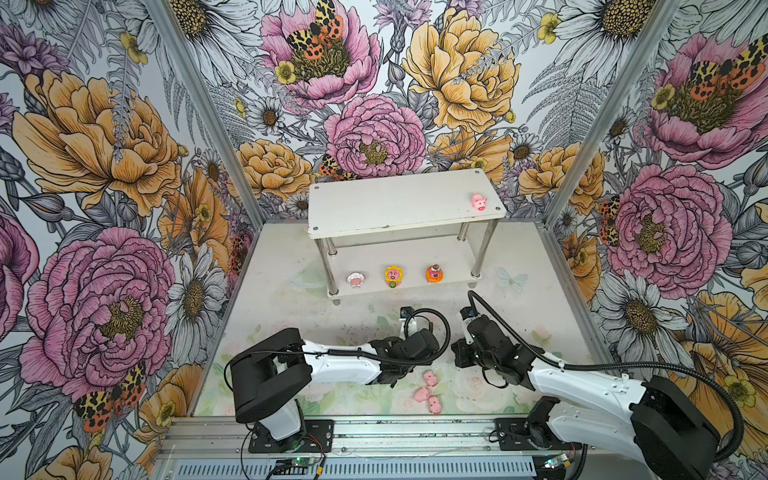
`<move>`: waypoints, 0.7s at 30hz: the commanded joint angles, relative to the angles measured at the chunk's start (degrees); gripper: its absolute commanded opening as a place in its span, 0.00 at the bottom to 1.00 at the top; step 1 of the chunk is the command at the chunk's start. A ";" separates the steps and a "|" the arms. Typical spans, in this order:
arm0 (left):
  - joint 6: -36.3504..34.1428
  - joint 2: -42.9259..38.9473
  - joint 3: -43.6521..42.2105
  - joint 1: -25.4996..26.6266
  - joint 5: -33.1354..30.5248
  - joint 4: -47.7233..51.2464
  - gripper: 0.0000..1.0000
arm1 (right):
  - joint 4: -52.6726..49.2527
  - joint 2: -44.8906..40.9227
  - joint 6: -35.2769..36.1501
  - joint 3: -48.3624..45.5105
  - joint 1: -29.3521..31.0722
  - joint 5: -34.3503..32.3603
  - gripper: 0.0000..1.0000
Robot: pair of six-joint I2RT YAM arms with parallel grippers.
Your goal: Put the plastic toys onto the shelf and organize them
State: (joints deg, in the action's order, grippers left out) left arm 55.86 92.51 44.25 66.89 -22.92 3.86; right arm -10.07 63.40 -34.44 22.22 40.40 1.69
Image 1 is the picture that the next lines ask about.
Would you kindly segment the pink toy with yellow flower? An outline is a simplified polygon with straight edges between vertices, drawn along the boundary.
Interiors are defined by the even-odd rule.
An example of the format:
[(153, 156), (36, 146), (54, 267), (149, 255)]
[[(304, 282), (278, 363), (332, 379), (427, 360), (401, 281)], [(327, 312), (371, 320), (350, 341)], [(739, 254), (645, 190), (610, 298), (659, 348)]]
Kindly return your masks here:
[(389, 266), (385, 269), (385, 281), (389, 288), (397, 288), (404, 278), (404, 272), (399, 266)]

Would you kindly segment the pink white hooded toy figure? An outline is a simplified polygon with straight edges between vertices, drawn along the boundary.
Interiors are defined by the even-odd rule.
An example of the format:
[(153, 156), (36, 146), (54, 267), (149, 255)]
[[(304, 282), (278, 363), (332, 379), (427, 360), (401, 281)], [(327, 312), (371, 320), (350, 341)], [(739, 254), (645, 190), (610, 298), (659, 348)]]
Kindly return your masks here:
[(366, 277), (361, 272), (352, 272), (346, 278), (347, 284), (353, 289), (361, 288), (364, 285), (365, 280)]

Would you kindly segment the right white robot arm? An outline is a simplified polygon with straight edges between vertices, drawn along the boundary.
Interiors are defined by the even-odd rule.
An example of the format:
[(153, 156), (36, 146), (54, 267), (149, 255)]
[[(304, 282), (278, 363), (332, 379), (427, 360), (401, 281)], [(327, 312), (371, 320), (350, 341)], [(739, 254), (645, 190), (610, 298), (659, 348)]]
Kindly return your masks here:
[(669, 379), (573, 370), (539, 347), (514, 342), (471, 306), (459, 317), (464, 337), (451, 347), (457, 367), (478, 366), (540, 396), (525, 419), (497, 420), (502, 448), (587, 445), (640, 461), (660, 479), (708, 476), (720, 435)]

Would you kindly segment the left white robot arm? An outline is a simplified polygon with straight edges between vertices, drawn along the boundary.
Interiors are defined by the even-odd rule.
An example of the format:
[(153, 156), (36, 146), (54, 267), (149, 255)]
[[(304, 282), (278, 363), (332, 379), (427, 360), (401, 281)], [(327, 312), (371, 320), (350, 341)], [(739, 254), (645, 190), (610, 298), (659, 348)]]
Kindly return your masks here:
[(432, 308), (410, 309), (403, 335), (358, 346), (329, 346), (285, 328), (235, 355), (224, 379), (234, 402), (235, 420), (255, 425), (275, 442), (306, 432), (296, 397), (314, 384), (387, 385), (393, 387), (417, 367), (426, 367), (448, 349), (448, 319)]

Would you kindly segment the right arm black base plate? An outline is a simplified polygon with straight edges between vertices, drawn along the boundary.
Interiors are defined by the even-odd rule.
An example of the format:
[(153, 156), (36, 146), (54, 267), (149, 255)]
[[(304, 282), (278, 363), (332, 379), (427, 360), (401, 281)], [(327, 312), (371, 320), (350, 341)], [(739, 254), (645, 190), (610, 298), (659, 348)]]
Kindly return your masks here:
[(580, 447), (558, 439), (547, 424), (522, 417), (496, 418), (493, 432), (502, 451), (573, 451)]

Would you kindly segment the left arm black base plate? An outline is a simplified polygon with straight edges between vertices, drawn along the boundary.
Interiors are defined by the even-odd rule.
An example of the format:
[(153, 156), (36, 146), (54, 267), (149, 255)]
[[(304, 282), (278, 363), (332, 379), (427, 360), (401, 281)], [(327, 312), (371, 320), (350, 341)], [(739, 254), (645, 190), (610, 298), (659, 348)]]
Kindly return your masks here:
[(332, 450), (335, 422), (330, 419), (305, 420), (298, 432), (277, 440), (272, 432), (257, 423), (249, 439), (251, 454), (329, 453)]

